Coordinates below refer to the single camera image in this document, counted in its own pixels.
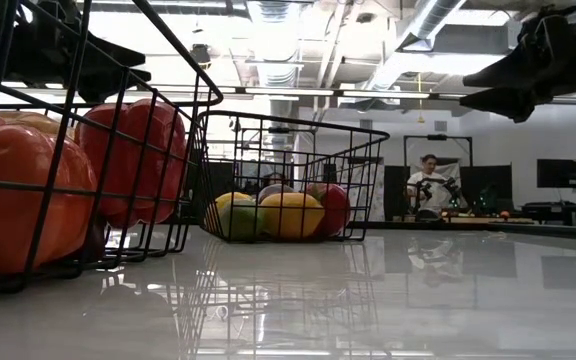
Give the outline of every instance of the red apple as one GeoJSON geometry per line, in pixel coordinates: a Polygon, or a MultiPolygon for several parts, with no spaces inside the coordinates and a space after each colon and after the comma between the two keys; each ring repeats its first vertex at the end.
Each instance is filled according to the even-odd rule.
{"type": "Polygon", "coordinates": [[[326,210],[317,234],[338,235],[350,222],[350,201],[346,190],[336,184],[310,184],[306,187],[306,193],[319,200],[326,210]]]}

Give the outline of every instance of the glossy table surface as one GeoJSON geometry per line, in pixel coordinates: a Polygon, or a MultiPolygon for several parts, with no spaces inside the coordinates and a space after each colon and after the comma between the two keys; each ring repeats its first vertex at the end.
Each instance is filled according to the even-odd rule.
{"type": "Polygon", "coordinates": [[[0,295],[0,359],[576,359],[576,240],[371,231],[185,251],[0,295]]]}

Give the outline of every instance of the computer monitor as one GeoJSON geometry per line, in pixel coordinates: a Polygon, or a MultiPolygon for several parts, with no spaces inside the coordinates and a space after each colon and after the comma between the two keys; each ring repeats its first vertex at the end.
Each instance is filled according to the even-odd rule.
{"type": "Polygon", "coordinates": [[[538,188],[576,189],[576,160],[537,160],[538,188]]]}

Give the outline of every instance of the wire basket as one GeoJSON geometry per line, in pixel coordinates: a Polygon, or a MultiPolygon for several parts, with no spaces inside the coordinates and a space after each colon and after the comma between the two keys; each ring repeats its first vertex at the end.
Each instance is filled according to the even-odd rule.
{"type": "MultiPolygon", "coordinates": [[[[83,2],[81,12],[68,8],[73,4],[0,2],[0,94],[24,102],[0,104],[0,291],[4,292],[20,291],[32,280],[74,278],[86,269],[112,269],[122,262],[181,252],[188,233],[181,218],[188,216],[188,190],[198,174],[191,170],[199,167],[198,154],[204,152],[206,143],[208,119],[198,114],[223,100],[146,0],[134,0],[134,4],[196,74],[188,101],[171,102],[148,85],[149,73],[131,69],[135,54],[140,54],[89,33],[90,0],[83,2]],[[32,22],[26,20],[27,12],[32,13],[32,22]],[[46,38],[53,42],[46,45],[46,38]],[[61,64],[64,104],[50,104],[2,84],[3,80],[23,81],[29,88],[45,88],[45,84],[30,83],[28,76],[45,82],[55,69],[29,75],[23,57],[32,53],[33,45],[56,50],[50,55],[65,59],[61,64]],[[26,77],[20,79],[19,72],[26,77]],[[125,130],[126,109],[133,107],[123,100],[126,89],[133,86],[147,95],[139,103],[140,112],[128,119],[139,125],[125,130]],[[76,93],[88,103],[75,104],[76,93]],[[114,104],[99,104],[113,94],[117,97],[114,104]],[[107,111],[105,122],[98,113],[81,115],[96,105],[100,107],[95,109],[107,111]],[[39,112],[44,120],[53,117],[57,121],[48,121],[51,130],[43,127],[46,123],[21,123],[21,117],[11,124],[5,118],[11,113],[3,110],[39,112]],[[96,134],[89,143],[99,151],[92,155],[83,145],[85,131],[96,134]],[[76,141],[70,139],[72,133],[76,141]],[[19,159],[12,161],[5,154],[19,159]],[[119,173],[115,172],[118,162],[122,164],[119,173]],[[121,177],[117,174],[126,175],[121,190],[111,187],[112,179],[121,177]],[[108,204],[117,205],[116,213],[108,210],[100,216],[112,207],[108,204]],[[167,228],[156,225],[166,219],[167,228]],[[139,222],[141,231],[131,231],[139,222]]],[[[30,55],[40,61],[46,54],[30,55]]]]}
{"type": "Polygon", "coordinates": [[[200,118],[209,115],[228,118],[231,137],[222,157],[203,147],[195,210],[204,230],[239,242],[364,239],[387,133],[232,111],[200,118]],[[317,148],[324,133],[336,148],[317,148]]]}

